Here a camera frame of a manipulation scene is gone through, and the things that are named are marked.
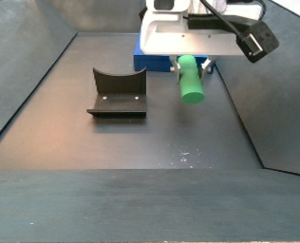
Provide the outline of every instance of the black u-shaped bracket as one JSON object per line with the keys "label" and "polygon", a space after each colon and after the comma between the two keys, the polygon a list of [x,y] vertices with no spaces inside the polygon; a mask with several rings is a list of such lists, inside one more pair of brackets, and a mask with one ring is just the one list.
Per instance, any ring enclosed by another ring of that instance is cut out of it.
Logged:
{"label": "black u-shaped bracket", "polygon": [[96,117],[145,117],[145,68],[127,75],[111,75],[92,69],[96,86],[93,108]]}

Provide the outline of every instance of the green cylinder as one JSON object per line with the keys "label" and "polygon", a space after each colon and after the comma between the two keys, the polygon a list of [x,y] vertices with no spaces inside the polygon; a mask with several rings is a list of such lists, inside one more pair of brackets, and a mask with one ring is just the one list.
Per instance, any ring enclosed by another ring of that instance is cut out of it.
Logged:
{"label": "green cylinder", "polygon": [[195,58],[191,55],[179,57],[179,86],[184,103],[199,103],[204,100],[202,82],[198,76]]}

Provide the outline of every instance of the black cable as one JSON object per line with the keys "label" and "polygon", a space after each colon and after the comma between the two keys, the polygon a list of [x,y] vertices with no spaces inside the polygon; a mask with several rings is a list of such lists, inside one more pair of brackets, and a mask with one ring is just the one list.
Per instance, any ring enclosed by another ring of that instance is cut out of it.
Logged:
{"label": "black cable", "polygon": [[258,19],[258,20],[260,20],[264,17],[264,14],[266,14],[266,4],[264,4],[263,0],[255,0],[255,1],[259,2],[260,5],[262,5],[262,14],[260,14],[260,17]]}
{"label": "black cable", "polygon": [[214,7],[208,4],[208,2],[206,0],[199,0],[199,1],[204,5],[204,7],[208,9],[208,11],[212,13],[212,15],[219,19],[219,21],[223,23],[223,25],[227,27],[227,29],[235,34],[236,38],[239,40],[242,40],[243,35],[236,30],[235,26],[228,21],[224,20],[222,15],[216,12]]}

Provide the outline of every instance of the gray floor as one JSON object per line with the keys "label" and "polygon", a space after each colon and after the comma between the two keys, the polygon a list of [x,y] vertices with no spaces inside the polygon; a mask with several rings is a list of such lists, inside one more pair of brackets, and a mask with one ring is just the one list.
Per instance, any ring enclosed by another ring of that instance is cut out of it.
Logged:
{"label": "gray floor", "polygon": [[80,34],[0,138],[0,170],[260,168],[214,72],[182,103],[172,73],[147,73],[143,120],[96,120],[91,69],[131,73],[135,34]]}
{"label": "gray floor", "polygon": [[0,172],[0,242],[300,241],[300,177],[266,170]]}

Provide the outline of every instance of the gray mat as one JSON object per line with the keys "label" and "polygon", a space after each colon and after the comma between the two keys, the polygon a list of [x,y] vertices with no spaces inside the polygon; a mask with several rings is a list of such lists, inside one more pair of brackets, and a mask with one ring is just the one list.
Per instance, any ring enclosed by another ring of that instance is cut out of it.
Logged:
{"label": "gray mat", "polygon": [[300,177],[262,169],[0,172],[0,242],[300,241]]}
{"label": "gray mat", "polygon": [[45,0],[79,32],[136,33],[143,0]]}
{"label": "gray mat", "polygon": [[278,49],[254,65],[239,57],[216,65],[264,167],[300,173],[300,17],[266,5]]}
{"label": "gray mat", "polygon": [[0,130],[73,35],[43,1],[0,1]]}
{"label": "gray mat", "polygon": [[96,120],[92,68],[133,72],[135,34],[79,34],[0,138],[0,170],[260,168],[216,73],[182,102],[172,73],[147,72],[147,118]]}

